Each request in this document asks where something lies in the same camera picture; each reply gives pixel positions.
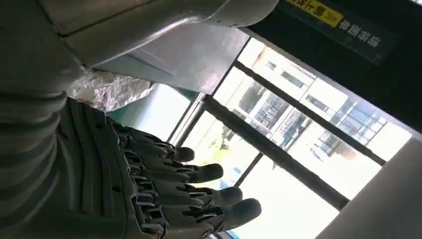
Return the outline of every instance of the building window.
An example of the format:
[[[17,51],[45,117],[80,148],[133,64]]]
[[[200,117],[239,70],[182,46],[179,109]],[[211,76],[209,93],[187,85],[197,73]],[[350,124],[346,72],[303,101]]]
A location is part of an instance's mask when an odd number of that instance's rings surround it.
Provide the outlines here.
[[[329,115],[329,116],[335,115],[335,111],[333,109],[331,109],[330,107],[328,107],[327,105],[325,105],[321,101],[317,100],[315,97],[308,95],[308,96],[306,96],[306,100],[309,101],[310,103],[312,103],[318,109],[327,113],[327,115]]]
[[[349,99],[331,119],[331,123],[361,144],[367,145],[386,121],[371,106]]]
[[[324,153],[330,156],[339,143],[340,141],[338,140],[338,138],[336,138],[330,132],[325,131],[318,138],[318,141],[315,143],[315,146],[319,147],[322,151],[324,151]]]
[[[311,120],[299,111],[294,111],[280,126],[282,135],[279,147],[287,151],[305,131]]]
[[[255,119],[261,123],[261,127],[265,127],[266,135],[271,131],[272,127],[276,124],[280,116],[287,110],[289,104],[278,98],[274,94],[271,94],[262,108],[258,111],[255,116]],[[263,129],[260,127],[257,128],[258,131],[263,133]]]
[[[302,86],[304,86],[304,83],[302,81],[300,81],[298,78],[290,75],[289,73],[283,71],[283,73],[281,73],[281,76],[288,80],[290,83],[292,83],[293,85],[302,88]]]
[[[267,63],[267,67],[274,71],[276,69],[277,65],[272,63],[271,61],[269,61]]]

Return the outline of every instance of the window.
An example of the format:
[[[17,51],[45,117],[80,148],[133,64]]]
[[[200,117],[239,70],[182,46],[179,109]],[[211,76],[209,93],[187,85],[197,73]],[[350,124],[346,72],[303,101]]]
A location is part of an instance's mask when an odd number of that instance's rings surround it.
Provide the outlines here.
[[[335,115],[335,111],[333,109],[331,109],[330,107],[328,107],[327,105],[325,105],[321,101],[317,100],[315,97],[308,95],[308,96],[306,96],[306,100],[309,101],[311,104],[313,104],[318,109],[327,113],[327,115],[329,115],[329,116]]]
[[[198,120],[183,146],[195,151],[192,164],[204,166],[219,163],[223,167],[224,176],[221,179],[195,185],[213,189],[233,186],[258,154],[253,146],[208,112]]]
[[[330,121],[339,129],[367,145],[386,123],[378,116],[377,110],[365,103],[348,99]]]
[[[311,102],[314,106],[316,106],[318,109],[322,110],[322,111],[326,111],[328,110],[328,106],[326,106],[324,103],[322,103],[321,101],[317,100],[316,98],[314,98],[311,95],[306,96],[306,100]]]
[[[244,198],[256,198],[260,202],[262,213],[248,224],[231,230],[229,234],[235,239],[262,238],[265,229],[275,229],[266,232],[269,238],[312,239],[338,214],[294,176],[279,166],[274,167],[265,156],[240,189]]]
[[[281,76],[284,77],[284,79],[288,80],[290,83],[292,83],[293,85],[301,88],[302,86],[304,86],[304,83],[302,81],[300,81],[299,79],[297,79],[296,77],[290,75],[289,73],[283,71],[283,73],[281,73]]]
[[[318,138],[320,142],[315,144],[317,147],[321,148],[328,156],[334,151],[337,145],[340,143],[334,135],[330,132],[325,131],[321,137]]]
[[[272,63],[271,61],[269,61],[267,63],[267,67],[274,71],[276,69],[277,65]]]

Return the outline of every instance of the glass pane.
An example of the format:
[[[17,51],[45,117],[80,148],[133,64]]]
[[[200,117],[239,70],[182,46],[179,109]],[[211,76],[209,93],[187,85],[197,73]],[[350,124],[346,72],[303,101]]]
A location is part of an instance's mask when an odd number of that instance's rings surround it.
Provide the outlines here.
[[[223,167],[224,176],[221,179],[195,185],[213,189],[233,186],[258,154],[254,147],[208,112],[201,116],[183,146],[195,151],[192,164],[204,166],[219,163]]]
[[[238,61],[354,138],[357,137],[356,134],[359,128],[356,129],[356,127],[353,127],[354,124],[349,121],[346,124],[350,127],[342,124],[345,118],[350,116],[359,122],[359,124],[367,125],[376,135],[372,138],[361,139],[361,143],[365,142],[365,145],[367,144],[373,152],[385,160],[389,160],[393,154],[386,153],[381,142],[388,145],[388,148],[394,148],[394,152],[407,142],[408,135],[411,134],[402,128],[401,130],[396,129],[398,127],[397,125],[386,120],[385,117],[387,114],[370,103],[362,99],[357,99],[347,90],[343,90],[341,86],[332,86],[331,81],[325,80],[328,77],[317,77],[317,75],[320,75],[319,72],[306,66],[304,63],[291,61],[288,59],[291,56],[285,57],[278,53],[277,50],[267,47],[257,39],[251,39],[238,58]],[[277,67],[271,70],[267,66],[268,62],[277,65]],[[242,80],[245,79],[240,73],[238,74],[237,81]],[[306,99],[308,95],[317,99],[318,103],[315,105],[309,102]],[[267,137],[272,137],[273,132],[268,132],[271,129],[268,128],[264,131]],[[395,132],[398,132],[403,137],[398,138]],[[383,135],[383,140],[378,139],[377,135],[379,133]]]
[[[251,78],[241,72],[233,75],[239,78],[228,77],[224,83],[237,82],[237,90],[231,93],[232,97],[225,102],[225,106],[230,111],[240,111],[240,102],[244,102],[244,106],[248,105],[244,96],[247,95],[250,99],[250,95],[246,93],[250,89],[260,89],[255,91],[259,94],[258,100],[249,100],[253,106],[250,107],[249,113],[244,112],[243,119],[346,197],[353,198],[380,170],[381,167],[371,159],[331,134],[327,135],[326,130],[319,124]],[[221,97],[226,98],[227,95],[220,96],[217,93],[215,99],[221,102]],[[269,105],[272,105],[275,99],[282,102],[284,107],[270,112]],[[272,115],[272,118],[262,121],[265,115]],[[347,116],[339,127],[348,129],[349,133],[357,136],[362,124]],[[328,142],[321,141],[322,138],[327,138]],[[362,144],[368,143],[362,136],[356,140]]]
[[[365,113],[363,113],[362,111],[359,111],[356,108],[350,112],[350,116],[352,116],[354,119],[356,119],[360,123],[365,123],[370,118],[370,116],[366,115]]]
[[[244,198],[259,200],[262,213],[230,231],[235,239],[313,239],[338,214],[284,169],[273,168],[273,162],[267,157],[259,161],[240,188]]]
[[[343,124],[347,125],[350,128],[350,134],[357,133],[362,127],[362,124],[352,117],[346,117],[346,119],[344,119],[343,121]]]

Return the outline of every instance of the robotic hand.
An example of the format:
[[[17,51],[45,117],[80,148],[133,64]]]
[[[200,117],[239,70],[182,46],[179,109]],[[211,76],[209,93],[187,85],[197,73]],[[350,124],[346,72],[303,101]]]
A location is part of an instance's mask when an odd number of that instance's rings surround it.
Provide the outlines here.
[[[247,26],[277,2],[1,1],[0,238],[201,238],[258,215],[236,189],[186,184],[220,177],[219,165],[184,165],[191,150],[148,146],[154,137],[120,140],[115,123],[64,91],[175,27]]]

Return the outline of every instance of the metal panel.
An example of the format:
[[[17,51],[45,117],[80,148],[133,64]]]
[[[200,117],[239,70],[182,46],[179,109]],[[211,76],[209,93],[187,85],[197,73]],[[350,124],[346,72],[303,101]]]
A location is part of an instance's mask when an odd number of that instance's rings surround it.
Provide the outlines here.
[[[174,76],[154,81],[211,94],[248,37],[235,28],[192,24],[175,29],[130,55]]]

